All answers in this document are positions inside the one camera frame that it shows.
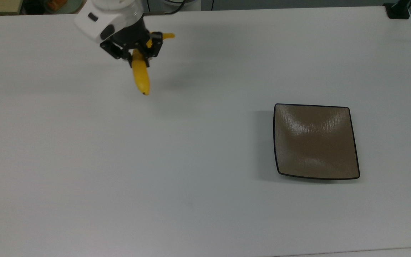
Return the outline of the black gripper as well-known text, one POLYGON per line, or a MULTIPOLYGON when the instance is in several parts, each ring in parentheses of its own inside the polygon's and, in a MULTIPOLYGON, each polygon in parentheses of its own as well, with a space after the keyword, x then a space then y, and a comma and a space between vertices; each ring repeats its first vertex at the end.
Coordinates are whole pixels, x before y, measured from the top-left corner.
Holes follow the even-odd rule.
POLYGON ((100 43, 101 49, 106 51, 116 60, 126 61, 132 68, 132 46, 143 47, 143 56, 147 68, 150 67, 150 60, 158 57, 163 45, 163 33, 161 31, 149 32, 145 21, 140 18, 133 25, 127 26, 114 34, 113 40, 105 40, 100 43))

